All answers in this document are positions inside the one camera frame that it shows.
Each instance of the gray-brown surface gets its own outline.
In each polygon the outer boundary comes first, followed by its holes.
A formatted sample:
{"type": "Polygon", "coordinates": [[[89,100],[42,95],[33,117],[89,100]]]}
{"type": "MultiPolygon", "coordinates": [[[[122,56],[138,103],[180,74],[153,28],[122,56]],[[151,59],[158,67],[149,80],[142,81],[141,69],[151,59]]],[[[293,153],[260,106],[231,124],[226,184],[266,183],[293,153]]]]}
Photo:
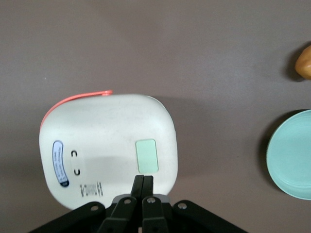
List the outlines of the gray-brown surface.
{"type": "Polygon", "coordinates": [[[0,232],[66,213],[49,193],[44,114],[79,93],[159,99],[177,132],[172,203],[188,199],[250,233],[308,233],[311,202],[281,192],[265,165],[280,116],[310,109],[294,62],[309,0],[1,1],[0,232]]]}

